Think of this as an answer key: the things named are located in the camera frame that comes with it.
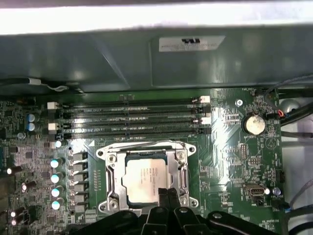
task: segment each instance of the black cable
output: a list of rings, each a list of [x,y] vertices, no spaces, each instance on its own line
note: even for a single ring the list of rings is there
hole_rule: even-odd
[[[306,222],[298,226],[295,226],[289,231],[289,235],[296,235],[299,232],[305,231],[307,229],[313,229],[313,222]]]
[[[302,139],[312,139],[313,138],[313,133],[310,133],[310,132],[282,131],[281,135],[284,137],[291,137],[291,138],[302,138]]]
[[[266,92],[264,93],[264,101],[270,106],[272,107],[274,110],[279,111],[279,108],[272,103],[272,101],[269,99],[268,95],[271,91],[275,90],[276,88],[282,87],[288,83],[292,83],[292,82],[296,82],[296,81],[300,81],[300,80],[304,80],[304,79],[308,79],[308,78],[312,78],[313,74],[309,74],[309,75],[305,75],[305,76],[300,76],[300,77],[294,77],[294,78],[290,78],[287,79],[285,81],[279,82],[276,85],[268,88],[266,90]]]
[[[285,126],[290,123],[303,119],[313,113],[313,102],[289,112],[285,118],[281,119],[280,125]]]
[[[0,86],[29,84],[29,78],[6,78],[0,79]]]
[[[313,204],[297,208],[295,210],[292,210],[291,212],[286,213],[283,218],[280,220],[281,228],[282,228],[282,235],[288,235],[288,222],[290,218],[302,216],[306,214],[312,214],[313,213]]]
[[[305,92],[302,93],[283,93],[279,94],[279,99],[290,99],[290,98],[298,98],[298,97],[313,97],[313,91],[312,92]]]

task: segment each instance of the black connector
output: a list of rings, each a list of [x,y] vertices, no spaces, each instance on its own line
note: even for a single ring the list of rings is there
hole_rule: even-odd
[[[282,170],[276,170],[276,181],[282,184],[285,182],[285,173]]]

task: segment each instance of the white label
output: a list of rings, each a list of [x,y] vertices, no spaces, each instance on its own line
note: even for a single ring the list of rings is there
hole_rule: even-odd
[[[216,50],[225,36],[185,36],[160,38],[159,52]]]
[[[127,163],[123,186],[130,202],[158,201],[158,188],[167,188],[166,165],[163,159],[130,160]]]

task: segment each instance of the gray metal panel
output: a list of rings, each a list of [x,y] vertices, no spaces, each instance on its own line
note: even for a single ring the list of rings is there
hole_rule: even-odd
[[[268,84],[313,72],[312,32],[307,25],[2,36],[0,73],[79,82],[85,92]],[[158,51],[160,37],[194,35],[225,39],[217,50]]]

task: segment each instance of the electrolytic capacitor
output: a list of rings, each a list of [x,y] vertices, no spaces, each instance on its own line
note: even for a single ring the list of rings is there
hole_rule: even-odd
[[[37,114],[27,114],[26,120],[29,122],[39,121],[39,116]]]
[[[37,185],[36,181],[30,181],[28,183],[22,183],[22,192],[26,192],[30,188],[33,188]]]
[[[54,145],[55,145],[56,148],[64,147],[65,144],[66,144],[66,143],[65,143],[64,141],[56,141],[56,142],[54,143]]]
[[[24,220],[24,214],[20,214],[17,217],[15,217],[14,219],[12,219],[11,224],[12,226],[16,226],[19,223],[21,223]]]
[[[62,172],[57,172],[51,176],[51,181],[56,184],[57,182],[62,180],[63,177],[64,177],[64,174]]]
[[[36,124],[36,123],[29,123],[27,124],[27,130],[28,131],[38,131],[40,129],[40,125]]]
[[[25,207],[19,207],[13,211],[11,211],[11,217],[16,217],[20,215],[25,210]]]
[[[59,198],[57,198],[57,200],[52,202],[51,207],[54,210],[58,210],[60,208],[60,206],[62,206],[63,204],[64,204],[64,199],[62,197],[59,197]]]
[[[275,196],[279,196],[280,194],[282,194],[282,191],[278,187],[274,187],[272,192]]]
[[[63,158],[56,158],[56,159],[53,159],[51,162],[50,162],[50,166],[52,168],[57,168],[59,167],[60,165],[62,165],[64,163],[64,159]]]
[[[51,191],[53,197],[58,197],[64,191],[64,187],[59,185]]]
[[[26,138],[26,134],[24,132],[19,132],[17,136],[19,140],[24,140]]]
[[[6,170],[6,173],[8,175],[15,175],[16,173],[21,172],[22,170],[23,170],[22,167],[18,165],[18,166],[13,166],[13,167],[8,168]]]

